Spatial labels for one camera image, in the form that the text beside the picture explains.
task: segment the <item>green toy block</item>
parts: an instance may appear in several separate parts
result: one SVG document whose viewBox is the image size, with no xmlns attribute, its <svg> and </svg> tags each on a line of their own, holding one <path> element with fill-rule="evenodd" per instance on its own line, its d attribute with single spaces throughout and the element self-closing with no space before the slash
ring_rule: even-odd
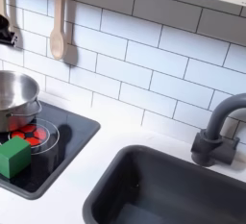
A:
<svg viewBox="0 0 246 224">
<path fill-rule="evenodd" d="M 0 173 L 12 178 L 31 163 L 31 145 L 20 137 L 14 137 L 0 145 Z"/>
</svg>

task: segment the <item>dark gray sink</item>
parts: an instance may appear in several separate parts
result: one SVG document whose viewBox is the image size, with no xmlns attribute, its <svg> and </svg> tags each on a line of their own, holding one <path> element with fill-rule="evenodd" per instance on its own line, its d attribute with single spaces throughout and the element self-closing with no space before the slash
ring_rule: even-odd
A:
<svg viewBox="0 0 246 224">
<path fill-rule="evenodd" d="M 130 146 L 90 193 L 83 216 L 86 224 L 245 224 L 246 184 Z"/>
</svg>

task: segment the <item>faucet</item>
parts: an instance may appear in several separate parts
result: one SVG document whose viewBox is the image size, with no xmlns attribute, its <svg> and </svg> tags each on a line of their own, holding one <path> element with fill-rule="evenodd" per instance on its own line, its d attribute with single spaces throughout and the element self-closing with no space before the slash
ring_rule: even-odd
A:
<svg viewBox="0 0 246 224">
<path fill-rule="evenodd" d="M 191 158 L 194 162 L 204 167 L 212 166 L 215 162 L 232 164 L 239 138 L 229 143 L 220 136 L 220 131 L 227 116 L 242 108 L 246 108 L 246 93 L 229 97 L 216 107 L 208 127 L 201 130 L 194 139 L 191 148 Z"/>
</svg>

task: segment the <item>black stovetop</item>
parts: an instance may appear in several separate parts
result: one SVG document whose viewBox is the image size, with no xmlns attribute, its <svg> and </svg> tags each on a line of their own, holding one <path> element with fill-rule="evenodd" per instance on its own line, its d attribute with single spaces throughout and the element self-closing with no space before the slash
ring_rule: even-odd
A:
<svg viewBox="0 0 246 224">
<path fill-rule="evenodd" d="M 0 175 L 0 187 L 28 199 L 40 197 L 100 129 L 94 120 L 41 105 L 42 112 L 26 127 L 0 134 L 2 144 L 15 136 L 31 144 L 31 165 L 10 180 Z"/>
</svg>

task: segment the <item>red burner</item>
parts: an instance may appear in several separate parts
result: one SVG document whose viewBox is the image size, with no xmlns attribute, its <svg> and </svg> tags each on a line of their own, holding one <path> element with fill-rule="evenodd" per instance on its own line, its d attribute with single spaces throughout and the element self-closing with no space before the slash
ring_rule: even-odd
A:
<svg viewBox="0 0 246 224">
<path fill-rule="evenodd" d="M 35 137 L 27 137 L 25 138 L 26 141 L 28 141 L 31 146 L 35 146 L 35 145 L 39 145 L 40 144 L 40 140 L 35 138 Z"/>
<path fill-rule="evenodd" d="M 15 131 L 15 132 L 12 132 L 12 137 L 25 138 L 25 135 L 21 132 Z"/>
<path fill-rule="evenodd" d="M 48 135 L 43 127 L 29 124 L 18 131 L 11 132 L 11 138 L 12 137 L 21 137 L 28 141 L 31 146 L 37 146 L 44 142 Z"/>
</svg>

